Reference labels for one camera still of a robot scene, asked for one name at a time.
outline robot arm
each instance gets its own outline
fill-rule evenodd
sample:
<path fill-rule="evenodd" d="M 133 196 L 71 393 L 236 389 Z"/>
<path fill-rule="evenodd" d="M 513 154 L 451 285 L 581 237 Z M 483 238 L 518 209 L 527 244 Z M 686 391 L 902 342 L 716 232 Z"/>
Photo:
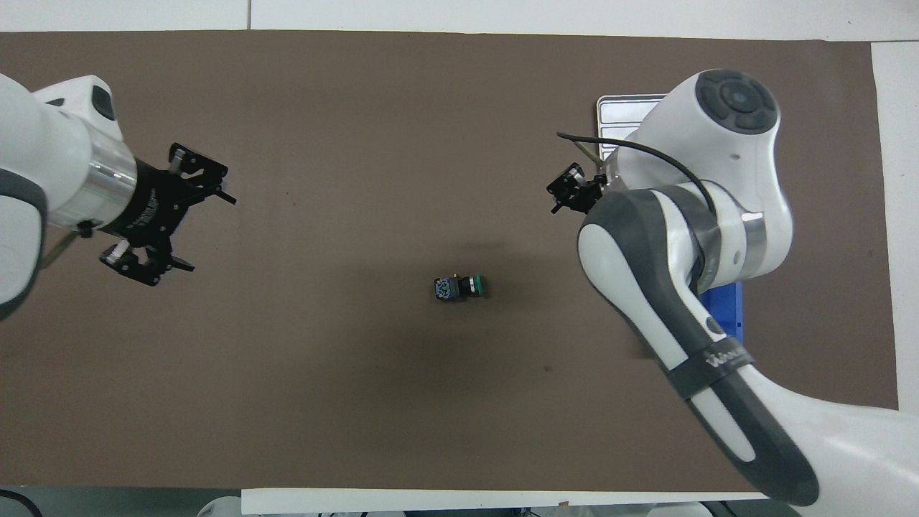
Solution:
<path fill-rule="evenodd" d="M 32 94 L 0 75 L 0 106 L 0 320 L 35 280 L 46 223 L 83 237 L 95 230 L 121 237 L 100 260 L 155 285 L 167 270 L 194 269 L 172 255 L 170 242 L 188 207 L 210 195 L 235 202 L 222 191 L 227 168 L 186 147 L 172 146 L 166 171 L 134 158 L 111 89 L 98 77 Z M 135 247 L 145 248 L 145 262 Z"/>
<path fill-rule="evenodd" d="M 696 171 L 708 196 L 665 162 L 620 147 L 605 170 L 627 190 L 608 190 L 585 217 L 584 273 L 767 496 L 805 515 L 913 514 L 919 419 L 775 385 L 698 300 L 771 271 L 789 251 L 790 212 L 772 161 L 778 120 L 775 100 L 748 75 L 709 71 L 678 86 L 628 140 Z"/>

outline brown surface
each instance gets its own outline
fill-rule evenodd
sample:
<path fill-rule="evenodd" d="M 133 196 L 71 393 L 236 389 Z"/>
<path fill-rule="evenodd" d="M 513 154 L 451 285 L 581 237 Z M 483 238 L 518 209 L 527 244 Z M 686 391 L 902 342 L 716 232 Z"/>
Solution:
<path fill-rule="evenodd" d="M 782 105 L 795 243 L 746 284 L 787 387 L 896 407 L 875 90 L 862 43 L 412 33 L 0 35 L 29 88 L 96 74 L 125 141 L 231 169 L 199 268 L 150 289 L 79 241 L 0 327 L 0 483 L 747 490 L 592 292 L 545 185 L 608 93 L 695 72 Z M 432 299 L 481 272 L 492 296 Z"/>

